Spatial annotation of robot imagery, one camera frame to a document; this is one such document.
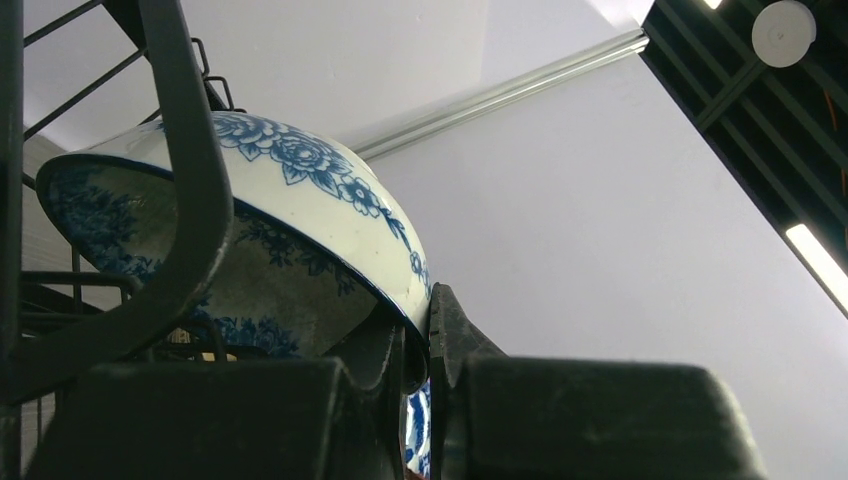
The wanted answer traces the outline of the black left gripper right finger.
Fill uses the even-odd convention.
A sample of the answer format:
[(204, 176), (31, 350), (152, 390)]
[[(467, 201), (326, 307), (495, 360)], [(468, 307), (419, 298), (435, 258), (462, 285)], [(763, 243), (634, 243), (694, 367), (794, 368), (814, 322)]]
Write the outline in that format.
[(763, 479), (730, 388), (674, 363), (506, 355), (436, 284), (435, 479)]

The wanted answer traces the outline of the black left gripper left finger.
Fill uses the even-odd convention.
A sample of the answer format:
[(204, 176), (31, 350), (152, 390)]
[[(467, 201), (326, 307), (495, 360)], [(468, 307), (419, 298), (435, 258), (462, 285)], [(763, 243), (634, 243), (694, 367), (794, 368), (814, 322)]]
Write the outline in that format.
[(313, 360), (107, 364), (79, 382), (30, 479), (399, 479), (403, 331)]

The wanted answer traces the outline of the white blue floral bowl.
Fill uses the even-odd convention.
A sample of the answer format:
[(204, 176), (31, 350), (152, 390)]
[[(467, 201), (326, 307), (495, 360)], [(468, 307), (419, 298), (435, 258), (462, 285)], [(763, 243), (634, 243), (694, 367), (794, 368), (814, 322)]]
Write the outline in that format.
[[(335, 140), (261, 116), (211, 115), (234, 203), (232, 243), (193, 310), (223, 340), (273, 359), (325, 355), (377, 310), (407, 330), (404, 388), (426, 381), (432, 282), (410, 220)], [(98, 271), (148, 283), (177, 231), (164, 123), (46, 162), (36, 193)]]

